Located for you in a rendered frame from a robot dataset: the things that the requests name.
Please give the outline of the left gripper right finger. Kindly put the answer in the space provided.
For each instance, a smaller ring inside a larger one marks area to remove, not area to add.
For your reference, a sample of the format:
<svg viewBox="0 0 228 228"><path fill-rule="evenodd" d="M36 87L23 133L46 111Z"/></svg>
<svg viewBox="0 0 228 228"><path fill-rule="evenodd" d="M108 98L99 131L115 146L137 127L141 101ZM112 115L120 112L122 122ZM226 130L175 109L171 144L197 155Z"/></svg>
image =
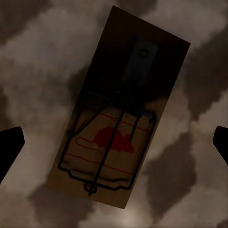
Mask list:
<svg viewBox="0 0 228 228"><path fill-rule="evenodd" d="M228 128L218 126L214 133L213 143L228 164Z"/></svg>

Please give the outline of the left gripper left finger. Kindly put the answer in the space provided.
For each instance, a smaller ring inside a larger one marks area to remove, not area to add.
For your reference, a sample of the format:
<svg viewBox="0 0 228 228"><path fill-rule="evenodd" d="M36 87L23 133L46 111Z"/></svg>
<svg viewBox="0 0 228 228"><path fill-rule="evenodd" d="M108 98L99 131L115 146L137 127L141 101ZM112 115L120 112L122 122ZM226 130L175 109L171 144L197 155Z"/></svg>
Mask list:
<svg viewBox="0 0 228 228"><path fill-rule="evenodd" d="M0 183L25 145L20 126L0 132Z"/></svg>

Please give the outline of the mousetrap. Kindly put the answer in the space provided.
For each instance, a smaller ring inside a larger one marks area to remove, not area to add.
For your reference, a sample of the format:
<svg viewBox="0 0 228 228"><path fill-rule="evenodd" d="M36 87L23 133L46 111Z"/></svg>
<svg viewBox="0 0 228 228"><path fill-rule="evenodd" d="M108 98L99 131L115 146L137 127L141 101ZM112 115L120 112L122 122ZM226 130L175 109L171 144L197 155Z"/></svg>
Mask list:
<svg viewBox="0 0 228 228"><path fill-rule="evenodd" d="M189 46L113 5L45 188L125 209Z"/></svg>

